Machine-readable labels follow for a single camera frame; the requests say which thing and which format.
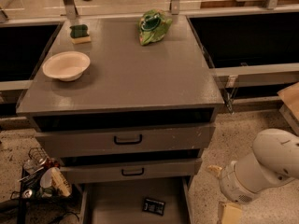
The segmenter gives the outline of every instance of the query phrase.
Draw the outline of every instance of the floor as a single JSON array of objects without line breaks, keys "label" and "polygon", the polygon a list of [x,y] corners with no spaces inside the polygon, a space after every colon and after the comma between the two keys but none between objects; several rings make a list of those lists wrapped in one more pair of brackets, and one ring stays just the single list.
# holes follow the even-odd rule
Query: floor
[{"label": "floor", "polygon": [[[38,147],[35,131],[26,119],[0,119],[0,202],[19,190],[21,166],[28,159],[28,151]],[[243,110],[233,115],[220,113],[216,119],[216,132],[204,151],[203,164],[193,179],[189,190],[194,224],[216,224],[218,204],[227,201],[221,194],[218,180],[206,168],[214,164],[225,166],[250,152],[255,135],[267,128],[279,128],[291,132],[278,108]],[[298,223],[299,181],[262,192],[261,197],[243,206],[240,224]],[[29,206],[26,223],[50,223],[65,212],[65,208],[78,212],[79,203],[45,203]],[[0,223],[16,223],[17,209],[0,215]],[[78,223],[75,215],[67,215],[60,223]]]}]

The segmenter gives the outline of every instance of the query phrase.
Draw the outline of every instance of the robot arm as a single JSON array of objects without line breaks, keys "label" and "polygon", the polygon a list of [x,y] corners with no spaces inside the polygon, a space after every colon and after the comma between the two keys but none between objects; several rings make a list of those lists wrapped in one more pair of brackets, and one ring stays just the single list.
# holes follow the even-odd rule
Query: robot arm
[{"label": "robot arm", "polygon": [[252,152],[221,171],[222,193],[231,201],[250,203],[264,189],[299,178],[299,138],[279,129],[257,134]]}]

